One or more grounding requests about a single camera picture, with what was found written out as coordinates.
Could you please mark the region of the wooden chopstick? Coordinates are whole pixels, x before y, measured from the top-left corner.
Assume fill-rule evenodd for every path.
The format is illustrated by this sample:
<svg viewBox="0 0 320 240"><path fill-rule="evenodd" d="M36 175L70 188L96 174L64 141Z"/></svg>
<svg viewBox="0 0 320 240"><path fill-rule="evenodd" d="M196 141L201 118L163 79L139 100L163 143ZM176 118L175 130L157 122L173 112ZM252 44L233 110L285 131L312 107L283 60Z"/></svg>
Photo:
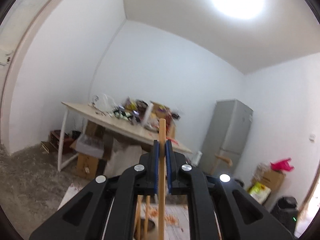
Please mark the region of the wooden chopstick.
<svg viewBox="0 0 320 240"><path fill-rule="evenodd" d="M164 240L165 229L165 140L166 120L159 120L159 170L158 170L158 239Z"/></svg>
<svg viewBox="0 0 320 240"><path fill-rule="evenodd" d="M144 240L148 239L148 222L149 222L149 207L151 196L146 196L145 200L145 221L144 221Z"/></svg>
<svg viewBox="0 0 320 240"><path fill-rule="evenodd" d="M134 239L140 240L141 238L141 204L142 204L143 196L138 195L137 198L137 206L136 206L136 214L135 214L135 226L134 226Z"/></svg>

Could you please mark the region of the cardboard box under table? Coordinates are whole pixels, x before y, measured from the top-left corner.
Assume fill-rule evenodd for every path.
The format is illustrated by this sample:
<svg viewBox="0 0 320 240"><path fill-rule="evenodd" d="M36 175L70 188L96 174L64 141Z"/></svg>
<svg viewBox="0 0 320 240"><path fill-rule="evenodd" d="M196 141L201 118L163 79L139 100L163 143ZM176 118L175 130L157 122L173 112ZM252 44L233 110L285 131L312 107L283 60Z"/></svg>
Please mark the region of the cardboard box under table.
<svg viewBox="0 0 320 240"><path fill-rule="evenodd" d="M103 175L106 161L90 155L78 154L76 174L84 179L92 180L99 175Z"/></svg>

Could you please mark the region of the white sack under table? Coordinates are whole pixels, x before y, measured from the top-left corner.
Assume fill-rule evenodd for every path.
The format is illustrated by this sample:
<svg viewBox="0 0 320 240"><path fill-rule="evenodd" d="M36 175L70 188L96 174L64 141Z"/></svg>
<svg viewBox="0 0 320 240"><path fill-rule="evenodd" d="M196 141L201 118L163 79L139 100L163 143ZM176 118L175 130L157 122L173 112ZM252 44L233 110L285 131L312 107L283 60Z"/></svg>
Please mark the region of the white sack under table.
<svg viewBox="0 0 320 240"><path fill-rule="evenodd" d="M110 160L107 161L103 175L112 178L121 175L127 168L139 163L140 157L146 153L140 145L129 145L113 141Z"/></svg>

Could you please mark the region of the black trash bin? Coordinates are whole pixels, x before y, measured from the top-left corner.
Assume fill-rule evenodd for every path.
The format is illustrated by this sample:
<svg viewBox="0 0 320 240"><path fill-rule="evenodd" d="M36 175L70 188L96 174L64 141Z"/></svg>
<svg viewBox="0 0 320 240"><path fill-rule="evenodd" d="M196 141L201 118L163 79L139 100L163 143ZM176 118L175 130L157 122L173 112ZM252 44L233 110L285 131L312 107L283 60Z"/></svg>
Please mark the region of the black trash bin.
<svg viewBox="0 0 320 240"><path fill-rule="evenodd" d="M289 232L294 234L298 218L297 201L294 197L283 196L279 198L272 208L271 214L283 224Z"/></svg>

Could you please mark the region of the grey refrigerator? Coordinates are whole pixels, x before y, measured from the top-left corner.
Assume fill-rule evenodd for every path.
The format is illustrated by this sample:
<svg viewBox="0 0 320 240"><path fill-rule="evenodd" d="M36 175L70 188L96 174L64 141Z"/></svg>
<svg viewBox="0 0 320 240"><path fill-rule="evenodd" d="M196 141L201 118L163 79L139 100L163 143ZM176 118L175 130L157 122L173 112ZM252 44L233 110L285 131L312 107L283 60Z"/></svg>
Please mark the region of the grey refrigerator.
<svg viewBox="0 0 320 240"><path fill-rule="evenodd" d="M253 119L253 110L239 100L217 101L198 164L203 173L210 175L215 155L228 157L233 166L221 163L212 176L233 174L246 146Z"/></svg>

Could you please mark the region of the pink plastic bag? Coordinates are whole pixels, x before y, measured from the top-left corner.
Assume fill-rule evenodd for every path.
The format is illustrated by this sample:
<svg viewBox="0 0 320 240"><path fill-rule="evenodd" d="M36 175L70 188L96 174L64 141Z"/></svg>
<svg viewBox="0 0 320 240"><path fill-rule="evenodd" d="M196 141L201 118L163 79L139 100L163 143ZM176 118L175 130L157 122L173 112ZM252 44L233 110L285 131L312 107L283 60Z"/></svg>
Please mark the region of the pink plastic bag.
<svg viewBox="0 0 320 240"><path fill-rule="evenodd" d="M271 169L279 172L291 172L294 167L290 164L291 158L280 160L276 163L270 163Z"/></svg>

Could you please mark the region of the white wooden side table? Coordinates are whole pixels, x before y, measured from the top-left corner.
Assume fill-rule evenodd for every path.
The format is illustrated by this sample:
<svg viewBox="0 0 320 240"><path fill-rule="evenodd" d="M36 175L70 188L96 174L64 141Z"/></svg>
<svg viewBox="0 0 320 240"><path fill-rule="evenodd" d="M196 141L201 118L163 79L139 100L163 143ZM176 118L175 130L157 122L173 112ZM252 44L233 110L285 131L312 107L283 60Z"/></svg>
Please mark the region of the white wooden side table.
<svg viewBox="0 0 320 240"><path fill-rule="evenodd" d="M96 110L92 106L83 105L80 103L70 103L70 102L63 102L62 104L65 106L65 114L63 117L60 138L59 138L59 148L58 148L58 156L57 156L58 172L61 172L63 168L65 168L71 161L77 158L77 155L74 155L65 161L62 160L65 127L66 127L68 114L70 111L79 114L81 117L83 117L87 121L91 121L95 124L103 126L104 128L112 132L116 132L125 137L134 139L138 142L142 142L147 145L152 145L153 141L159 138L158 133L150 132L139 125L136 125L136 126L132 125L128 121L112 118L109 115L103 115L99 113L98 110Z"/></svg>

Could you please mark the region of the clutter box on table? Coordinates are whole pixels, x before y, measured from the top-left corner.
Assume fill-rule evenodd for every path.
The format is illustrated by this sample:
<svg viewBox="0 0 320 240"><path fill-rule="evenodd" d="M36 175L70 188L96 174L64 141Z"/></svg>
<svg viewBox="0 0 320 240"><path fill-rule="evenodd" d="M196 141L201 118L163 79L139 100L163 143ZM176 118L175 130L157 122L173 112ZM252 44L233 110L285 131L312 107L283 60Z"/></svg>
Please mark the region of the clutter box on table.
<svg viewBox="0 0 320 240"><path fill-rule="evenodd" d="M171 134L171 137L174 137L173 134L176 131L175 121L180 119L178 111L171 110L166 105L151 101L144 116L146 117L145 124L143 124L144 128L158 132L159 121L165 119L167 133Z"/></svg>

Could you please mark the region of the white panel door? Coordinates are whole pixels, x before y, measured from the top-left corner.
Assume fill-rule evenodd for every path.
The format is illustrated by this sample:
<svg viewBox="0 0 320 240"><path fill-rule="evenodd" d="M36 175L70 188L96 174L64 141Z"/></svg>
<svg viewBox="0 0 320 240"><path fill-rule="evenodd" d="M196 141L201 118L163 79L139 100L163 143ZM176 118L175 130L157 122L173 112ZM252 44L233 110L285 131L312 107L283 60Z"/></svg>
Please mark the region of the white panel door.
<svg viewBox="0 0 320 240"><path fill-rule="evenodd" d="M52 0L1 0L1 97L25 33Z"/></svg>

